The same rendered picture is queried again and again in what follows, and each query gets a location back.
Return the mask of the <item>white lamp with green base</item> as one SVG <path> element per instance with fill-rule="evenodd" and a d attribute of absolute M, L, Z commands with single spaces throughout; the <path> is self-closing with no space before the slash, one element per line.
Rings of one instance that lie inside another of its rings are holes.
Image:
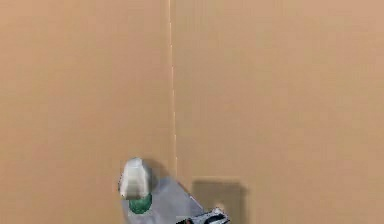
<path fill-rule="evenodd" d="M 134 214 L 144 214 L 152 205 L 153 173 L 139 157 L 129 159 L 118 181 L 119 196 Z"/>

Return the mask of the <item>black and white small object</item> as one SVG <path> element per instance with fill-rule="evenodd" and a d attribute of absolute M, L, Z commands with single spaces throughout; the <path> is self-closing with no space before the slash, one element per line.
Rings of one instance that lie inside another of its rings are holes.
<path fill-rule="evenodd" d="M 230 217 L 220 208 L 193 210 L 189 215 L 178 216 L 175 224 L 229 224 Z"/>

